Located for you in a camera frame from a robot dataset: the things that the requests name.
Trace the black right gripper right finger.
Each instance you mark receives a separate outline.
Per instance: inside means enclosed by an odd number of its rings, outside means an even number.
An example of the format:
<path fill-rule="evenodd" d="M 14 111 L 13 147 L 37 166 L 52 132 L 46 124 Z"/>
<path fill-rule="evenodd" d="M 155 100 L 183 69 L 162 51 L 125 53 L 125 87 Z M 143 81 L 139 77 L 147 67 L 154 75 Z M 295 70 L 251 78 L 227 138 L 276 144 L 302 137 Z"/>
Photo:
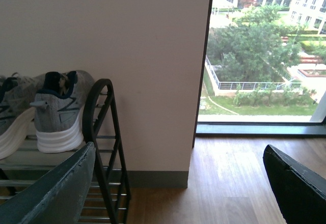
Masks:
<path fill-rule="evenodd" d="M 287 223 L 325 223 L 325 178 L 273 145 L 264 149 L 263 164 Z"/>

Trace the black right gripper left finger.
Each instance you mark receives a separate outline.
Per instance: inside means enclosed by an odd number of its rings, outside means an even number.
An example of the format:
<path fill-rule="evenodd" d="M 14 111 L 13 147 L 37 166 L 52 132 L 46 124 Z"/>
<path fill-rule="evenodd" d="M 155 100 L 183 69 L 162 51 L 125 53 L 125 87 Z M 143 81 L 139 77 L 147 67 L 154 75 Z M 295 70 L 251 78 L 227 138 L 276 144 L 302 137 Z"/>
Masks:
<path fill-rule="evenodd" d="M 1 204 L 1 223 L 77 223 L 93 178 L 87 143 L 34 184 Z"/>

